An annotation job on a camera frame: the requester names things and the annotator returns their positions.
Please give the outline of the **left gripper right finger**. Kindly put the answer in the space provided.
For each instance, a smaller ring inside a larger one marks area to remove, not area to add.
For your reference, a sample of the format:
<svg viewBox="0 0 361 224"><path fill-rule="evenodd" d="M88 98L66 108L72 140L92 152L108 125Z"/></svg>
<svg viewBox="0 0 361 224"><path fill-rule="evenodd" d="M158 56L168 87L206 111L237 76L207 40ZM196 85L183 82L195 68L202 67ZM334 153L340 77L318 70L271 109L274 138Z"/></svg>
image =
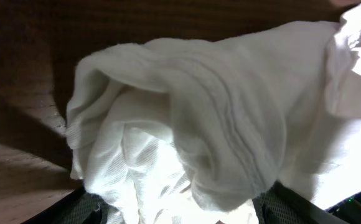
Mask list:
<svg viewBox="0 0 361 224"><path fill-rule="evenodd" d="M347 224L276 181L253 199L259 224Z"/></svg>

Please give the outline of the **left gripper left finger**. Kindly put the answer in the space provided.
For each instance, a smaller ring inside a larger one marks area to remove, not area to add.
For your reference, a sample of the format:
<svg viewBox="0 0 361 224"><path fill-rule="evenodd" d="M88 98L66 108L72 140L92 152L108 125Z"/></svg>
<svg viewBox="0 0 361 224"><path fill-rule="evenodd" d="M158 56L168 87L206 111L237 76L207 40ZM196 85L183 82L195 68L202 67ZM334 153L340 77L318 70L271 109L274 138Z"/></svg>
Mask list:
<svg viewBox="0 0 361 224"><path fill-rule="evenodd" d="M83 187L22 224L106 224L108 204Z"/></svg>

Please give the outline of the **white Puma t-shirt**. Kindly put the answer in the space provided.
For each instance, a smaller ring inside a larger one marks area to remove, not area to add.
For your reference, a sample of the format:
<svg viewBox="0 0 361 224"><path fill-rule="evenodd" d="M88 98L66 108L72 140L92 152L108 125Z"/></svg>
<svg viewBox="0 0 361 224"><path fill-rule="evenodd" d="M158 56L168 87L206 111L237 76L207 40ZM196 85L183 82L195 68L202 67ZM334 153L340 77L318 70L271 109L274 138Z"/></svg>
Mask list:
<svg viewBox="0 0 361 224"><path fill-rule="evenodd" d="M339 22L94 52L66 137L110 223L241 223L275 182L327 209L361 191L361 4Z"/></svg>

